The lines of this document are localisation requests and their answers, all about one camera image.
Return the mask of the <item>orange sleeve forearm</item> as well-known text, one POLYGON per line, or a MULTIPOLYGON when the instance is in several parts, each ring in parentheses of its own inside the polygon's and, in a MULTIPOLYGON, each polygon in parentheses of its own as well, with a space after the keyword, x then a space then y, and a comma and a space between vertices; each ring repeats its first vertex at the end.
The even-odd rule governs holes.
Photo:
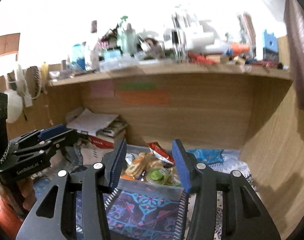
POLYGON ((15 211, 0 198, 0 226, 10 239, 16 239, 23 222, 15 211))

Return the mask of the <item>person's left hand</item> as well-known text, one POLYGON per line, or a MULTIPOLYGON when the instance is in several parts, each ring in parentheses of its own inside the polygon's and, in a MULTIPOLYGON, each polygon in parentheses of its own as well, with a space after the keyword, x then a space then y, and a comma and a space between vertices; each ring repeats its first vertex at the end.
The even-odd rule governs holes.
MULTIPOLYGON (((24 197, 23 208, 30 211, 36 203, 33 181, 31 178, 25 178, 23 180, 18 181, 17 185, 21 191, 21 195, 24 197)), ((0 197, 2 198, 5 204, 8 204, 13 208, 17 206, 10 190, 2 184, 0 184, 0 197)))

